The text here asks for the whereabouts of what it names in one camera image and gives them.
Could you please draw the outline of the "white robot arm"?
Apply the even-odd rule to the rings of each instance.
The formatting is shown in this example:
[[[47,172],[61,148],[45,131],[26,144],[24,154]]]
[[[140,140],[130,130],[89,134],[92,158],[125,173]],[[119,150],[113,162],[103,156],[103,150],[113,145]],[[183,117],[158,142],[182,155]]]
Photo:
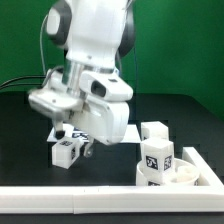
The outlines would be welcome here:
[[[67,51],[62,73],[48,72],[29,93],[33,109],[52,119],[57,133],[69,123],[90,143],[124,138],[132,88],[115,62],[130,15],[129,0],[60,0],[49,11],[47,33]]]

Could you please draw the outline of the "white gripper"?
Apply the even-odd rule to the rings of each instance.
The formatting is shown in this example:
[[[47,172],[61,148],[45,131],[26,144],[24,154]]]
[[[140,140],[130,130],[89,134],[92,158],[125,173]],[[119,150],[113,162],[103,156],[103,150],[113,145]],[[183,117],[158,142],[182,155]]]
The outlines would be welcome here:
[[[31,91],[28,100],[34,110],[53,121],[57,140],[65,135],[63,122],[105,145],[117,144],[124,138],[129,118],[126,102],[107,102],[91,95],[82,100],[47,88]],[[86,158],[93,154],[93,139],[84,147]]]

